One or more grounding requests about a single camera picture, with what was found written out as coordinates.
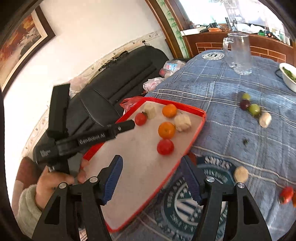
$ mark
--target plastic bag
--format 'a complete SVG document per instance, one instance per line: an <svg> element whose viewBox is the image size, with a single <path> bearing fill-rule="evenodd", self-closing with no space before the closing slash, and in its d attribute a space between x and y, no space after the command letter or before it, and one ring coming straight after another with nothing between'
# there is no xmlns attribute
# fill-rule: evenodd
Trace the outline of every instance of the plastic bag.
<svg viewBox="0 0 296 241"><path fill-rule="evenodd" d="M120 106L124 109L124 113L123 114L125 114L128 110L130 110L142 98L144 98L144 97L143 96L135 96L135 97L124 99L120 103Z"/></svg>
<svg viewBox="0 0 296 241"><path fill-rule="evenodd" d="M76 76L70 80L70 98L73 98L77 93L79 93L88 83L87 78L82 76Z"/></svg>
<svg viewBox="0 0 296 241"><path fill-rule="evenodd" d="M158 86L164 80L165 79L161 77L149 79L147 82L143 84L143 89L145 90L146 93L148 93L149 91L153 91L155 90L156 86Z"/></svg>
<svg viewBox="0 0 296 241"><path fill-rule="evenodd" d="M163 78L170 77L173 73L175 73L180 68L184 67L186 63L181 60L169 60L166 61L163 68L160 69L159 75Z"/></svg>

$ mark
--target blue tablecloth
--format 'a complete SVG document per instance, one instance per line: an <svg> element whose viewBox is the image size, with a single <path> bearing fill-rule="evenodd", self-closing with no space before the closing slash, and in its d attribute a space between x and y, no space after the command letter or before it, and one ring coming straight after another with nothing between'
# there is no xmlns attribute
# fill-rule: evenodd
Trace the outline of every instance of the blue tablecloth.
<svg viewBox="0 0 296 241"><path fill-rule="evenodd" d="M225 58L203 59L202 55L207 52L213 51L205 51L191 59L147 96L177 101L207 112L207 121L192 152L248 169L250 175L246 185L273 240L277 240L296 219L296 210L291 203L280 206L277 201L284 186L296 186L296 94L275 75L278 63L271 59L252 57L252 74L243 76L235 73ZM249 93L252 103L272 115L267 129L240 109L240 92ZM248 140L247 145L244 145L244 139ZM168 214L170 211L166 210L170 208L168 202L174 198L174 190L184 182L178 172L171 181L176 188L174 185L165 187L166 198L161 201L156 197L124 231L112 234L114 240L190 240L194 230L187 231L192 226L181 223L181 215L176 217L174 212ZM163 202L167 207L159 208ZM175 227L161 221L165 212Z"/></svg>

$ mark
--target white food piece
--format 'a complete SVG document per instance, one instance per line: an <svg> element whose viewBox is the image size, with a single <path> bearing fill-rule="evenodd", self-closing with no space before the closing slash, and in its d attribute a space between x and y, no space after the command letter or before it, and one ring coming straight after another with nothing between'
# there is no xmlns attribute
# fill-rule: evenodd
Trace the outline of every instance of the white food piece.
<svg viewBox="0 0 296 241"><path fill-rule="evenodd" d="M175 117L175 126L178 131L186 131L191 127L191 121L188 115L182 114Z"/></svg>
<svg viewBox="0 0 296 241"><path fill-rule="evenodd" d="M153 119L156 116L155 107L151 103L147 103L144 106L144 111L148 115L148 119Z"/></svg>
<svg viewBox="0 0 296 241"><path fill-rule="evenodd" d="M271 122L271 114L264 112L259 118L259 124L263 128L267 128Z"/></svg>
<svg viewBox="0 0 296 241"><path fill-rule="evenodd" d="M248 177L249 171L245 167L240 166L235 169L234 179L237 183L245 183L248 180Z"/></svg>

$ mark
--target circular logo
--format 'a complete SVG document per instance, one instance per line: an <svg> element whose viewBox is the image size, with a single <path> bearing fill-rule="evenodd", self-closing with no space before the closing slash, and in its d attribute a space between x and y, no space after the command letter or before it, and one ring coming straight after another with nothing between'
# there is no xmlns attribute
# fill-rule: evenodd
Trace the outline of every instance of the circular logo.
<svg viewBox="0 0 296 241"><path fill-rule="evenodd" d="M206 60L219 60L224 58L224 53L221 52L211 52L202 55L202 58Z"/></svg>
<svg viewBox="0 0 296 241"><path fill-rule="evenodd" d="M212 165L211 168L204 169L204 172L206 175L213 176L220 183L233 185L231 178L224 175L223 171L215 169ZM154 215L158 226L163 229L169 238L189 241L192 239L201 219L202 208L203 206L198 205L192 199L187 183L184 177L180 175L176 177L172 185L166 188L165 193L159 195ZM226 216L227 202L223 202L216 240L223 237Z"/></svg>

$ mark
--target white bowl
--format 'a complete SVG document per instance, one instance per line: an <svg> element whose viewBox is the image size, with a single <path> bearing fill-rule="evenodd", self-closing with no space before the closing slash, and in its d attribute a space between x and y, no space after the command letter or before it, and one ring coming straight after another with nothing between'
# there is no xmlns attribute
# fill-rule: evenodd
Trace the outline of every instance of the white bowl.
<svg viewBox="0 0 296 241"><path fill-rule="evenodd" d="M283 70L283 67L285 67L285 69L291 71L293 75L296 75L296 68L293 65L290 65L290 64L287 64L287 63L281 63L281 64L279 64L279 69L283 73L283 81L289 87L290 90L292 90L292 91L294 91L296 93L296 82L294 82L293 80L291 80L287 76L287 74Z"/></svg>

